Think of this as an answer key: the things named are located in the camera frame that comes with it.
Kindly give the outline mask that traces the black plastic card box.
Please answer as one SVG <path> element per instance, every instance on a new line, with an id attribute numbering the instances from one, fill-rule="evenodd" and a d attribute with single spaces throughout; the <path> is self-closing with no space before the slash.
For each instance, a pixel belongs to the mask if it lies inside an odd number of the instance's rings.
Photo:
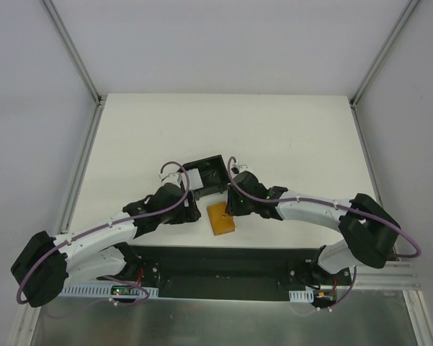
<path id="1" fill-rule="evenodd" d="M 222 194 L 227 190 L 229 178 L 221 155 L 191 161 L 183 164 L 183 167 L 186 171 L 198 169 L 200 172 L 204 187 L 191 190 L 196 200 L 208 195 Z"/>

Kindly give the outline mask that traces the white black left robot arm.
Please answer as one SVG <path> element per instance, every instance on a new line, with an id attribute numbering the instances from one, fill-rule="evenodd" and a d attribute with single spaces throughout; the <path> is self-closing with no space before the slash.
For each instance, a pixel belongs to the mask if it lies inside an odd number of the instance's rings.
<path id="1" fill-rule="evenodd" d="M 143 264 L 130 241 L 161 224 L 195 222 L 199 218 L 193 191 L 167 182 L 154 194 L 128 203 L 91 229 L 57 236 L 38 232 L 11 267 L 19 285 L 17 303 L 37 308 L 71 285 L 101 277 L 138 277 Z"/>

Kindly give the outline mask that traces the yellow leather card holder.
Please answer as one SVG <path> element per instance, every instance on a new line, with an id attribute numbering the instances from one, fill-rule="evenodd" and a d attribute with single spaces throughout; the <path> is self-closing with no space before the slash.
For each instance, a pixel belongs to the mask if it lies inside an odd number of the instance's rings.
<path id="1" fill-rule="evenodd" d="M 214 236 L 232 233 L 236 230 L 233 217 L 226 213 L 226 202 L 219 202 L 207 207 L 207 214 Z"/>

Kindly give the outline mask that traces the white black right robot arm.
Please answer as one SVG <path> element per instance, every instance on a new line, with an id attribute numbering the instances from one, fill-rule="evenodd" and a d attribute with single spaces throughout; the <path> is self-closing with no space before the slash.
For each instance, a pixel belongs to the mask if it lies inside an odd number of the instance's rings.
<path id="1" fill-rule="evenodd" d="M 302 221 L 339 232 L 343 239 L 323 245 L 304 269 L 303 282 L 323 285 L 338 272 L 355 265 L 385 267 L 398 233 L 396 222 L 369 196 L 359 193 L 350 200 L 321 200 L 289 190 L 266 188 L 248 171 L 229 171 L 226 212 L 231 216 L 252 213 L 265 219 Z"/>

